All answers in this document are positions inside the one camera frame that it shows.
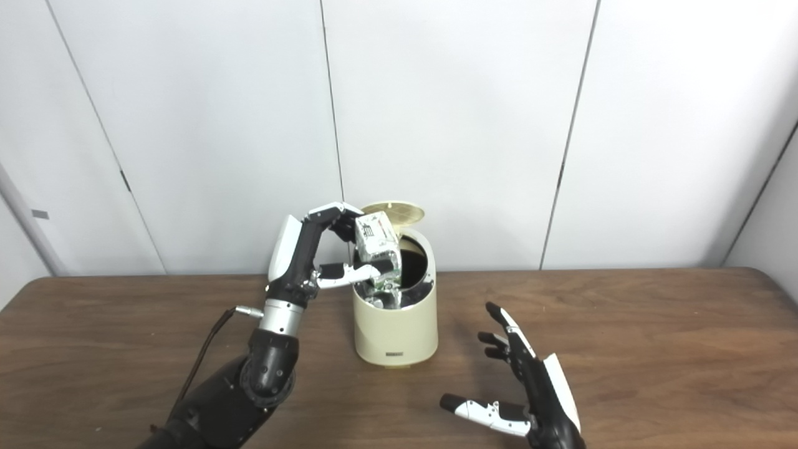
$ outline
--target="open lid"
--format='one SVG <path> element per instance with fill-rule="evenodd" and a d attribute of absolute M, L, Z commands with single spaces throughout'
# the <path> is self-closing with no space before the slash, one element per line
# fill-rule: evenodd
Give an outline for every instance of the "open lid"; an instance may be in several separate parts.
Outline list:
<path fill-rule="evenodd" d="M 407 201 L 382 201 L 367 205 L 361 210 L 365 214 L 384 212 L 397 232 L 400 228 L 410 226 L 424 218 L 424 209 Z"/>

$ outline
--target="robotic finger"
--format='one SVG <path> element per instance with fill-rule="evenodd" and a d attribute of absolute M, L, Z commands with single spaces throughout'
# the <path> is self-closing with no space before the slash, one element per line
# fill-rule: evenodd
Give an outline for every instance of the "robotic finger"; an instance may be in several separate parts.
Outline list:
<path fill-rule="evenodd" d="M 517 403 L 487 403 L 446 393 L 440 398 L 440 407 L 461 418 L 509 435 L 526 436 L 532 427 L 537 426 L 525 407 Z"/>
<path fill-rule="evenodd" d="M 484 349 L 488 358 L 510 365 L 527 393 L 527 406 L 488 404 L 450 394 L 440 398 L 440 406 L 493 430 L 525 436 L 534 449 L 585 449 L 574 397 L 557 355 L 539 359 L 507 311 L 492 302 L 485 308 L 507 338 L 490 332 L 480 332 L 477 338 L 488 345 Z"/>

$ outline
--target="robotic hand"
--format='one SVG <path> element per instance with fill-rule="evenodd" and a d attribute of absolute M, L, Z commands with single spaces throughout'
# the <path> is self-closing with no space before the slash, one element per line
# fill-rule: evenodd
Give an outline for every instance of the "robotic hand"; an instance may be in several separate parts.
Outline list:
<path fill-rule="evenodd" d="M 324 231 L 331 229 L 343 241 L 354 242 L 355 218 L 361 215 L 350 205 L 331 203 L 309 211 L 302 221 L 286 218 L 269 266 L 263 309 L 238 306 L 222 315 L 166 424 L 154 428 L 139 449 L 236 449 L 269 419 L 293 389 L 299 357 L 297 332 L 308 302 L 321 288 L 373 279 L 393 270 L 381 263 L 315 268 Z M 234 312 L 259 320 L 248 354 L 224 365 L 186 395 L 211 338 Z"/>
<path fill-rule="evenodd" d="M 504 328 L 507 338 L 480 332 L 478 338 L 489 344 L 485 355 L 504 360 L 527 392 L 528 405 L 445 394 L 440 406 L 462 418 L 510 435 L 525 436 L 534 449 L 586 449 L 579 434 L 576 404 L 556 354 L 540 360 L 518 324 L 498 305 L 488 302 L 488 314 Z"/>

